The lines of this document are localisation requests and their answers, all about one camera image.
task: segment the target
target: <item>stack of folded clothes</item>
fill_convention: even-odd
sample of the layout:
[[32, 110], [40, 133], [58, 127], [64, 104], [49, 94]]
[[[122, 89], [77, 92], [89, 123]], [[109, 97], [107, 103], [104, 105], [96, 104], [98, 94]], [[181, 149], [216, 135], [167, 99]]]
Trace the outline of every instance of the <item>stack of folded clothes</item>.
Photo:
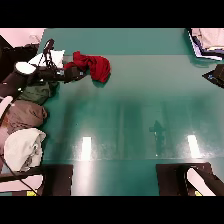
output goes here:
[[224, 58], [224, 28], [187, 28], [197, 57]]

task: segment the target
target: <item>glossy tabletop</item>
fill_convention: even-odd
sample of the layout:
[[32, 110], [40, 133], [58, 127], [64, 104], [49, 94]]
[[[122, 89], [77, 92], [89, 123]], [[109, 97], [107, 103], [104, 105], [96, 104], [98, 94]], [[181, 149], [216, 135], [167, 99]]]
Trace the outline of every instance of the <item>glossy tabletop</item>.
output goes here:
[[196, 59], [184, 29], [47, 29], [39, 52], [49, 38], [112, 68], [44, 105], [44, 163], [74, 164], [72, 195], [158, 195], [155, 165], [195, 158], [224, 179], [224, 90], [202, 77], [217, 62]]

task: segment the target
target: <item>yellow sticker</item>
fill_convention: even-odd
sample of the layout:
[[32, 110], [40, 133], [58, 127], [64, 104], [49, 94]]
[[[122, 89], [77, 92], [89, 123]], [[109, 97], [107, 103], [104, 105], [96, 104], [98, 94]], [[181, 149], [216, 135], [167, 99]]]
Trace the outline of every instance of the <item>yellow sticker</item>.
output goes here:
[[196, 196], [202, 196], [202, 194], [200, 192], [198, 192], [198, 191], [195, 191], [195, 195]]
[[27, 196], [37, 196], [33, 191], [27, 191]]

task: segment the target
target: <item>dark green cloth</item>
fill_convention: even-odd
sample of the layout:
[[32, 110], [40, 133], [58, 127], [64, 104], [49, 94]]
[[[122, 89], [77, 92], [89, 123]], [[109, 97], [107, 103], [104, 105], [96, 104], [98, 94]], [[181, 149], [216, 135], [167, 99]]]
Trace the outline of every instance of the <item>dark green cloth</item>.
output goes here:
[[55, 94], [58, 84], [58, 82], [44, 82], [43, 85], [27, 86], [18, 99], [42, 105], [49, 97]]

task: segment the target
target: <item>red cloth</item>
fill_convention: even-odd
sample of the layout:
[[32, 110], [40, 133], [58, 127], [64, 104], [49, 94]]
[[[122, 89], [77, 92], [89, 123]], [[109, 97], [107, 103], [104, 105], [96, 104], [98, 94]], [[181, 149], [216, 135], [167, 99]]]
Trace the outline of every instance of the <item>red cloth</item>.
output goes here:
[[80, 54], [80, 51], [73, 53], [73, 62], [67, 63], [64, 68], [72, 66], [77, 66], [84, 72], [89, 67], [92, 79], [100, 82], [106, 82], [110, 74], [110, 62], [106, 58]]

